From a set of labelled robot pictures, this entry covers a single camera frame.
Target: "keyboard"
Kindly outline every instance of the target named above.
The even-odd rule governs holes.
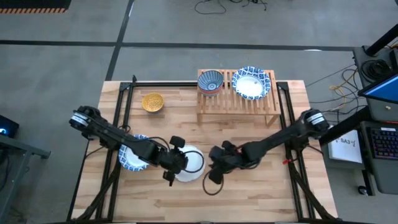
[[[398,131],[371,129],[374,157],[398,159]]]

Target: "yellow cable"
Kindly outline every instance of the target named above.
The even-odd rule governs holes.
[[[342,84],[340,84],[340,85],[338,85],[338,86],[334,86],[334,85],[329,86],[329,89],[330,89],[330,90],[338,90],[338,91],[341,93],[341,95],[343,96],[343,98],[344,98],[344,103],[341,104],[340,106],[334,108],[333,110],[336,110],[336,109],[340,110],[340,109],[342,109],[342,108],[346,105],[346,103],[347,103],[347,98],[345,97],[344,91],[341,89],[341,87],[342,87],[345,83],[348,83],[348,81],[349,81],[351,78],[354,77],[356,71],[357,71],[357,69],[356,69],[356,70],[354,71],[354,73],[353,73],[350,77],[348,77],[347,80],[345,80]]]

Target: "black mat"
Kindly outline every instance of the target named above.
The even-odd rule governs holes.
[[[63,13],[72,0],[0,0],[1,14]]]

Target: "blue and white plate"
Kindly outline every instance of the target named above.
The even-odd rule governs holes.
[[[135,134],[135,138],[147,139],[148,137],[142,134]],[[122,166],[130,171],[140,171],[148,167],[148,163],[138,159],[131,149],[125,145],[122,145],[119,149],[119,162]]]
[[[232,76],[232,88],[248,100],[265,97],[271,89],[271,79],[262,69],[246,66]]]

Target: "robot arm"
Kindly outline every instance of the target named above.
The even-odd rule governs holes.
[[[215,146],[211,149],[209,157],[213,161],[209,179],[216,184],[221,184],[223,174],[235,168],[253,168],[266,155],[268,151],[285,142],[313,137],[320,138],[329,128],[329,124],[318,110],[304,111],[299,119],[268,138],[261,141],[252,141],[236,147],[229,141],[224,141],[222,148]]]
[[[100,144],[108,149],[119,149],[123,144],[129,147],[139,159],[153,166],[160,165],[167,170],[163,178],[170,182],[170,186],[175,174],[179,174],[187,166],[187,157],[178,149],[185,145],[185,140],[182,138],[172,137],[170,143],[175,146],[172,150],[150,139],[137,139],[108,123],[101,117],[98,109],[90,106],[81,106],[74,111],[69,123],[73,128],[81,131],[85,138],[90,135],[98,136]]]

